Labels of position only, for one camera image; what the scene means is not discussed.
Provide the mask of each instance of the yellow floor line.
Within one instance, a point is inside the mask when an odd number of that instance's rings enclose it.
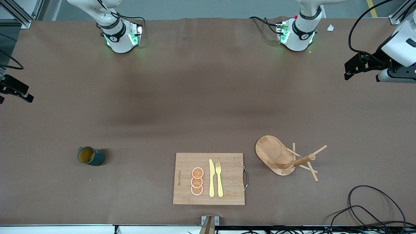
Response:
[[[367,4],[368,4],[368,8],[371,8],[371,7],[373,7],[373,6],[374,6],[374,4],[373,4],[373,1],[372,1],[372,0],[367,0]],[[370,13],[371,13],[371,16],[372,16],[372,17],[377,17],[376,9],[372,9],[372,10],[370,11]]]

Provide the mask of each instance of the citrus slice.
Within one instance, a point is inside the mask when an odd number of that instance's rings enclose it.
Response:
[[[192,170],[192,177],[195,179],[200,179],[202,178],[202,176],[204,176],[204,170],[202,170],[202,168],[200,167],[195,167]]]
[[[191,179],[191,186],[193,188],[196,188],[196,189],[201,188],[203,183],[204,181],[202,179],[195,179],[195,178]]]
[[[191,193],[193,194],[193,195],[195,195],[195,196],[199,196],[199,195],[201,195],[202,194],[202,192],[204,191],[204,188],[203,187],[201,187],[201,188],[193,188],[193,187],[191,187]]]

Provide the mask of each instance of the cutting board handle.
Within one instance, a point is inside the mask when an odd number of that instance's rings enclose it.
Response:
[[[247,186],[248,186],[248,172],[247,169],[245,168],[245,166],[243,166],[243,183],[244,183],[244,172],[245,172],[245,186],[244,186],[244,191],[247,190]]]

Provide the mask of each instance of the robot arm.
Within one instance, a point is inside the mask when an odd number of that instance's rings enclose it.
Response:
[[[300,4],[300,12],[297,18],[278,25],[278,41],[293,51],[305,50],[315,35],[315,29],[322,19],[320,5],[338,4],[347,0],[296,0]]]
[[[376,81],[416,83],[416,11],[408,16],[377,49],[369,55],[357,53],[345,63],[345,80],[353,75],[381,70]]]
[[[85,11],[100,25],[107,45],[114,52],[126,53],[139,45],[142,26],[121,19],[114,8],[122,0],[67,0],[71,5]]]

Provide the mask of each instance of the brown table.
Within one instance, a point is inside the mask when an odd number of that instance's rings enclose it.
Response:
[[[329,224],[359,184],[415,221],[415,86],[376,83],[377,72],[344,81],[354,21],[322,20],[303,52],[249,19],[149,21],[143,47],[122,55],[94,22],[33,22],[13,53],[25,69],[8,72],[34,102],[1,105],[0,223]],[[353,45],[373,52],[393,29],[364,19]],[[267,169],[254,152],[267,134],[302,155],[327,144],[312,163],[319,182]],[[80,164],[80,146],[104,149],[105,165]],[[173,205],[177,152],[244,153],[246,205]],[[353,203],[400,219],[367,189]],[[345,213],[335,224],[357,223]]]

